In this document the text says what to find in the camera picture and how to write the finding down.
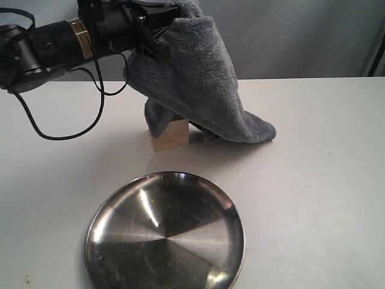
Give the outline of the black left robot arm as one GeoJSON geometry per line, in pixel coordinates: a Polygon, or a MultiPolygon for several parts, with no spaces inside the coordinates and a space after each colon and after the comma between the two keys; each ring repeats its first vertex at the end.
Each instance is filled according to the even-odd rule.
{"type": "Polygon", "coordinates": [[[27,29],[1,26],[1,88],[23,93],[67,71],[119,52],[163,62],[170,48],[158,41],[180,8],[143,1],[78,1],[78,17],[27,29]]]}

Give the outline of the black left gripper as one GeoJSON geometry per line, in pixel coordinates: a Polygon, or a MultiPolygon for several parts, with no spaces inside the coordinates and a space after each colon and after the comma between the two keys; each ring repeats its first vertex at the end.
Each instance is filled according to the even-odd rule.
{"type": "Polygon", "coordinates": [[[114,48],[135,52],[158,63],[170,58],[170,46],[158,39],[180,17],[174,4],[145,1],[78,1],[76,21],[77,58],[93,57],[97,51],[114,48]]]}

